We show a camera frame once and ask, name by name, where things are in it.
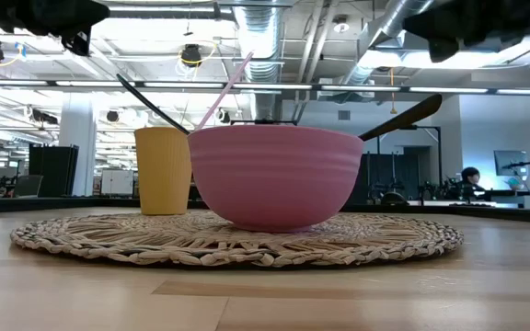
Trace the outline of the black flat stand bar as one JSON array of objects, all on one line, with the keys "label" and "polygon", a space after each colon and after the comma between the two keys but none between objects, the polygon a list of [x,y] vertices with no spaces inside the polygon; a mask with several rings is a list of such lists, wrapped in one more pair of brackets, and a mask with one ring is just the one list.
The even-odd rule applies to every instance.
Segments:
[{"label": "black flat stand bar", "polygon": [[281,124],[290,124],[297,126],[298,122],[295,120],[230,120],[230,125],[235,124],[254,124],[254,125],[281,125]]}]

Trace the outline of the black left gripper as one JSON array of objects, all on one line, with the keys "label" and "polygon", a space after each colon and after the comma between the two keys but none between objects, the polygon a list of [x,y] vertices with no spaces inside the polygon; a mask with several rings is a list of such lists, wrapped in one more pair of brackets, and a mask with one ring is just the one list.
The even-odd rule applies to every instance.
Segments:
[{"label": "black left gripper", "polygon": [[91,29],[109,17],[109,8],[94,0],[29,0],[25,24],[38,35],[59,37],[65,49],[88,56]]}]

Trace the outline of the round woven straw placemat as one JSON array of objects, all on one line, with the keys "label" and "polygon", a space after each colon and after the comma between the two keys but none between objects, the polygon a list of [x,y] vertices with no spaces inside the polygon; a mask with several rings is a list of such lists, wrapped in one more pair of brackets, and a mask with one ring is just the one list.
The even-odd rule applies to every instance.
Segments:
[{"label": "round woven straw placemat", "polygon": [[291,268],[437,257],[460,248],[464,235],[431,220],[368,213],[342,213],[296,233],[250,232],[210,211],[193,211],[34,221],[13,230],[10,240],[50,254],[134,265]]}]

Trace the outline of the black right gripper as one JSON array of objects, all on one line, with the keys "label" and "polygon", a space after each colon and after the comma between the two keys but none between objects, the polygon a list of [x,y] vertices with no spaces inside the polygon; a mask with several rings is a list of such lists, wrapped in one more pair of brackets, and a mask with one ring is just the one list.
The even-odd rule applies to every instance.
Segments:
[{"label": "black right gripper", "polygon": [[404,19],[403,29],[428,41],[430,59],[442,63],[476,26],[481,0],[450,0]]}]

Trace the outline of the pink ribbed bowl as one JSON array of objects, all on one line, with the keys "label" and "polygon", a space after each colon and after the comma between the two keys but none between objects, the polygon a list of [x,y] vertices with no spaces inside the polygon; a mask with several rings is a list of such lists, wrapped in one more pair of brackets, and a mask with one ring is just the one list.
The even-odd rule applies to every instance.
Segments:
[{"label": "pink ribbed bowl", "polygon": [[351,195],[363,155],[356,136],[296,126],[202,129],[188,142],[204,203],[251,231],[298,231],[337,214]]}]

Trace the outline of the black wide utensil handle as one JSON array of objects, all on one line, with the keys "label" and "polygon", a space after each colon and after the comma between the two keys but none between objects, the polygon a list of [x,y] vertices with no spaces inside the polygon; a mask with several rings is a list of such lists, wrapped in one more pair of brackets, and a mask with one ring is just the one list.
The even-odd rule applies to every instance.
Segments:
[{"label": "black wide utensil handle", "polygon": [[359,136],[362,141],[369,141],[382,134],[389,133],[413,125],[419,120],[423,120],[439,110],[443,102],[443,96],[435,94],[422,102],[400,113],[395,118],[388,120],[377,127]]}]

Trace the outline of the black tall cabinet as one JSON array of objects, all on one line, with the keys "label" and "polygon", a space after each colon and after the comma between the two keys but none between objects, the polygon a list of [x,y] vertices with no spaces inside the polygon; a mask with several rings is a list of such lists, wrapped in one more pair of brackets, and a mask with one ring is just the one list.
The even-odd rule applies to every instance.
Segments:
[{"label": "black tall cabinet", "polygon": [[29,147],[29,174],[43,176],[39,198],[61,198],[73,194],[79,147]]}]

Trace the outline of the yellow ribbed cup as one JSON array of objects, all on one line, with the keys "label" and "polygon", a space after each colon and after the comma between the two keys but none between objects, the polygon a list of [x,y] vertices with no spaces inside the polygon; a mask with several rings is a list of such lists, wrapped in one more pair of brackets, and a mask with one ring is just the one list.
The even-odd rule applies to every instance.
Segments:
[{"label": "yellow ribbed cup", "polygon": [[134,132],[142,214],[185,214],[191,182],[187,136],[174,128]]}]

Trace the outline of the silver smooth ventilation duct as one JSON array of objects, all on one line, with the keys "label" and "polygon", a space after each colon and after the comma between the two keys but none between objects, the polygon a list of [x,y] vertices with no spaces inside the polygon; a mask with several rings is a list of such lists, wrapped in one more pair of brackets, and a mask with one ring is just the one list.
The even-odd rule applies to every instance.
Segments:
[{"label": "silver smooth ventilation duct", "polygon": [[343,76],[342,85],[359,86],[365,83],[373,70],[388,67],[374,60],[379,57],[386,59],[386,55],[373,53],[373,47],[388,40],[398,40],[403,31],[404,20],[426,11],[434,0],[389,0],[386,12],[377,19],[367,22],[357,40],[358,59],[355,65]]}]

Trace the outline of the silver ribbed ventilation duct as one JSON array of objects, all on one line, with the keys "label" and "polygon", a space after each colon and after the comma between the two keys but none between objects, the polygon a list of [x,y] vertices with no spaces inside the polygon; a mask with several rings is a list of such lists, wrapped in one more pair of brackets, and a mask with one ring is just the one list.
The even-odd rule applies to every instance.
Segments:
[{"label": "silver ribbed ventilation duct", "polygon": [[[249,52],[253,56],[245,67],[246,80],[253,84],[280,82],[280,36],[282,34],[283,9],[274,6],[235,6],[238,25],[237,41],[241,56]],[[250,99],[254,120],[280,120],[281,97],[267,93],[255,93]]]}]

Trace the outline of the pink plastic straw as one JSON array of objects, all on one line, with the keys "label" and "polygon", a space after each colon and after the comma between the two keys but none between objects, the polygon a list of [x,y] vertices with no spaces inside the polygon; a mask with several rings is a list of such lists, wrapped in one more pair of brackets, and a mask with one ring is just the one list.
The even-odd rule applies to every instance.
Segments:
[{"label": "pink plastic straw", "polygon": [[208,121],[208,119],[213,115],[214,111],[218,108],[223,98],[227,95],[227,93],[232,89],[233,85],[240,79],[240,77],[243,75],[245,68],[248,66],[249,62],[251,61],[252,57],[254,55],[253,51],[250,51],[247,54],[247,57],[244,59],[244,61],[240,64],[236,72],[229,78],[228,82],[226,83],[225,87],[222,89],[221,93],[219,94],[218,98],[214,101],[214,103],[210,106],[206,114],[203,116],[202,120],[198,124],[196,130],[201,130],[205,123]]}]

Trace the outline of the black table frame rail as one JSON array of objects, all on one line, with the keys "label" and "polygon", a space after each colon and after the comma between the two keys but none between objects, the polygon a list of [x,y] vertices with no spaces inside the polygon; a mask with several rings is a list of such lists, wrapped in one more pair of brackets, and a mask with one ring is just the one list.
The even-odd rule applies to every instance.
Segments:
[{"label": "black table frame rail", "polygon": [[[39,211],[89,207],[139,208],[140,201],[132,199],[105,198],[0,198],[0,212]],[[449,214],[477,218],[499,219],[530,223],[530,210],[482,207],[469,205],[455,206],[384,206],[346,205],[341,212],[367,213],[410,213],[410,214]]]}]

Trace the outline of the black tall frame stand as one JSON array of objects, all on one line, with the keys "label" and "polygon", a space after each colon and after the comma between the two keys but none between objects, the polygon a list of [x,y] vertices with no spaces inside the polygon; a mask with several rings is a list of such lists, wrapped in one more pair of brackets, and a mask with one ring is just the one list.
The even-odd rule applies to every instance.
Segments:
[{"label": "black tall frame stand", "polygon": [[400,129],[400,130],[402,131],[424,130],[429,135],[431,135],[430,130],[433,130],[436,132],[436,136],[434,137],[434,140],[437,142],[438,180],[439,180],[439,185],[442,185],[444,182],[444,179],[443,179],[443,158],[442,158],[443,153],[442,153],[442,129],[441,127],[412,124],[409,126],[405,126],[403,129]]}]

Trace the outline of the person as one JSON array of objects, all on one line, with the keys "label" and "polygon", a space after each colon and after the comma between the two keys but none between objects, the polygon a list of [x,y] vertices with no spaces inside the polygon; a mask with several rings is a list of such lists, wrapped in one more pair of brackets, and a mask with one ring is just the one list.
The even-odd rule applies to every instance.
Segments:
[{"label": "person", "polygon": [[461,172],[459,184],[461,197],[464,200],[484,200],[486,190],[480,186],[480,172],[475,167],[466,167]]}]

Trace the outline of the long ceiling light rail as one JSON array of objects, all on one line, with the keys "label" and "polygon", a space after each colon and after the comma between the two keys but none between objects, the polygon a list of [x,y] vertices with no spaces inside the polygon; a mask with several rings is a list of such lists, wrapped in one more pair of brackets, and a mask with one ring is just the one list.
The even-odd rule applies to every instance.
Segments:
[{"label": "long ceiling light rail", "polygon": [[[171,82],[171,81],[135,81],[129,82],[136,88],[146,90],[221,90],[226,83],[210,82]],[[89,90],[111,90],[124,88],[119,81],[76,81],[76,80],[20,80],[0,79],[0,87],[17,88],[82,88]],[[340,86],[320,84],[253,84],[235,83],[231,90],[249,92],[278,92],[278,91],[314,91],[314,92],[378,92],[378,93],[405,93],[405,94],[461,94],[461,95],[495,95],[495,96],[525,96],[530,97],[529,88],[494,88],[494,87],[436,87],[436,86]]]}]

